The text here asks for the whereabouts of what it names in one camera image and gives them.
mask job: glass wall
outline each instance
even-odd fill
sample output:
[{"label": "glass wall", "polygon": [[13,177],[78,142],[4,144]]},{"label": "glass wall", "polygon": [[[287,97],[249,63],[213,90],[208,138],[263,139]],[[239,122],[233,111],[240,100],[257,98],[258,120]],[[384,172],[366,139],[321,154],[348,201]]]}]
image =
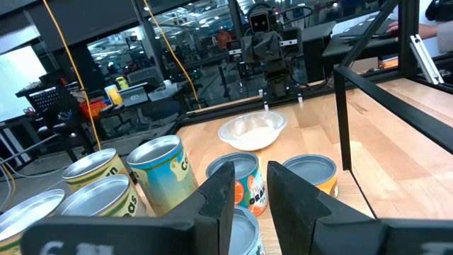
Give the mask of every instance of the glass wall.
[{"label": "glass wall", "polygon": [[110,35],[87,45],[104,77],[105,85],[118,77],[155,66],[149,41],[140,26]]}]

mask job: black bar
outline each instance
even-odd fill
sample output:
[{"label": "black bar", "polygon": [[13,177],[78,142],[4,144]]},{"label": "black bar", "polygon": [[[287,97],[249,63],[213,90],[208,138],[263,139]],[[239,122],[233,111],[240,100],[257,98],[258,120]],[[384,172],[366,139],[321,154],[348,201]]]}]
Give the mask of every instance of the black bar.
[{"label": "black bar", "polygon": [[337,68],[336,72],[418,132],[453,154],[453,127],[393,96],[345,67]]},{"label": "black bar", "polygon": [[27,149],[24,149],[22,152],[18,152],[16,154],[14,154],[13,156],[9,157],[8,159],[4,159],[4,160],[0,161],[0,164],[8,162],[8,161],[10,161],[10,160],[12,160],[12,159],[14,159],[14,158],[26,153],[26,152],[29,152],[30,150],[35,149],[36,147],[46,143],[47,141],[50,141],[50,140],[56,138],[57,136],[60,136],[60,135],[59,134],[55,134],[55,135],[49,136],[48,138],[44,139],[43,141],[41,141],[41,142],[39,142],[37,144],[34,144],[34,145],[30,146]]},{"label": "black bar", "polygon": [[398,68],[405,77],[413,76],[418,67],[411,49],[411,35],[418,34],[419,3],[419,0],[401,0],[398,8]]},{"label": "black bar", "polygon": [[236,39],[240,40],[243,37],[243,27],[241,15],[239,14],[239,4],[237,0],[228,0],[229,11],[231,13],[231,20],[233,21],[234,32],[236,32]]},{"label": "black bar", "polygon": [[343,170],[352,171],[345,78],[339,74],[336,69],[333,70],[333,78],[335,80],[335,97],[337,102],[338,131],[340,133],[341,161],[343,163]]},{"label": "black bar", "polygon": [[453,95],[453,86],[451,86],[449,84],[434,85],[434,84],[430,83],[429,81],[427,81],[425,78],[416,77],[416,76],[409,77],[408,79],[410,79],[411,81],[415,81],[415,82],[417,82],[419,84],[423,84],[423,85],[429,86],[429,87],[431,87],[433,89],[438,89],[440,91],[443,91],[445,93],[449,93],[449,94]]},{"label": "black bar", "polygon": [[382,6],[382,11],[376,16],[374,21],[369,25],[366,31],[363,33],[362,37],[355,43],[354,47],[349,51],[343,61],[340,63],[341,67],[349,67],[351,63],[357,59],[357,57],[362,53],[362,51],[368,45],[369,39],[374,35],[377,29],[382,25],[382,23],[387,19],[390,13],[395,9],[400,0],[388,0]]}]

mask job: orange cable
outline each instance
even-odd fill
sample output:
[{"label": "orange cable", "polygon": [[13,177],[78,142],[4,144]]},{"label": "orange cable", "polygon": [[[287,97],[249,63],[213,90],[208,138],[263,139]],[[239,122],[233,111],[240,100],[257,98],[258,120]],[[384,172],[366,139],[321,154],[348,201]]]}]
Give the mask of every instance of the orange cable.
[{"label": "orange cable", "polygon": [[98,133],[96,132],[96,127],[94,126],[93,116],[91,115],[90,100],[88,99],[88,94],[86,94],[84,83],[82,82],[82,79],[80,78],[79,71],[77,70],[76,64],[74,63],[74,61],[72,59],[71,52],[69,51],[68,45],[66,44],[66,40],[64,39],[63,33],[59,29],[59,25],[58,25],[57,21],[55,20],[54,14],[52,13],[52,11],[50,10],[49,5],[47,4],[47,0],[42,0],[42,1],[44,2],[45,8],[47,9],[47,11],[50,14],[50,18],[52,18],[52,20],[53,20],[53,22],[55,24],[55,27],[58,30],[59,36],[62,39],[62,42],[63,42],[63,45],[64,45],[64,49],[66,49],[66,52],[68,52],[69,60],[71,60],[71,64],[72,64],[72,67],[74,68],[74,71],[76,73],[77,80],[79,81],[80,86],[82,87],[82,91],[84,92],[86,104],[88,106],[88,114],[90,115],[91,125],[93,126],[94,137],[96,138],[96,142],[98,143],[99,150],[101,150],[101,142],[99,142]]},{"label": "orange cable", "polygon": [[147,6],[149,15],[151,15],[151,17],[152,17],[154,23],[156,24],[157,28],[161,31],[161,35],[162,35],[162,37],[164,38],[165,43],[167,44],[168,49],[170,50],[171,54],[173,55],[173,58],[174,58],[174,59],[176,60],[176,62],[178,63],[179,67],[183,70],[185,77],[186,77],[187,80],[189,81],[190,86],[192,87],[193,95],[195,96],[195,100],[197,101],[198,108],[201,110],[200,103],[198,102],[197,92],[195,91],[195,87],[193,86],[193,83],[192,83],[192,80],[191,80],[190,77],[189,77],[189,74],[186,72],[186,70],[184,69],[183,65],[181,64],[181,62],[179,62],[179,59],[176,57],[175,53],[174,53],[173,50],[171,49],[171,45],[170,45],[170,43],[168,42],[167,37],[165,36],[165,33],[164,33],[164,31],[162,30],[161,26],[159,26],[159,23],[157,22],[156,18],[154,17],[153,13],[151,12],[151,7],[149,7],[147,0],[143,0],[143,2],[144,2],[144,4]]}]

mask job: person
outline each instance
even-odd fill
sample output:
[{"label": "person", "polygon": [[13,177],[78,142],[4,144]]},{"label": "person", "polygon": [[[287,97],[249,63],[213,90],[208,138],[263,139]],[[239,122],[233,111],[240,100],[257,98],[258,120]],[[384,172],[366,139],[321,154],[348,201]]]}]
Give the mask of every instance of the person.
[{"label": "person", "polygon": [[227,47],[227,42],[231,41],[231,36],[227,32],[223,30],[223,28],[220,28],[219,32],[219,48],[220,50],[223,50]]},{"label": "person", "polygon": [[[395,33],[398,31],[398,21],[389,25],[388,33]],[[433,25],[418,25],[418,34],[422,39],[433,38],[437,36],[437,45],[440,52],[453,51],[453,21]]]}]

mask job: yellow bottle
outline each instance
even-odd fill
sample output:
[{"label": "yellow bottle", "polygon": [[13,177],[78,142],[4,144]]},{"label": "yellow bottle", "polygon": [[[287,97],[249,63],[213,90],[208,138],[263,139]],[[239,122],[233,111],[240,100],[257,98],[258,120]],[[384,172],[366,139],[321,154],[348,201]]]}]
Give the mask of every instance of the yellow bottle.
[{"label": "yellow bottle", "polygon": [[129,84],[127,83],[127,81],[124,77],[120,76],[120,77],[116,78],[115,80],[120,85],[121,89],[129,88]]}]

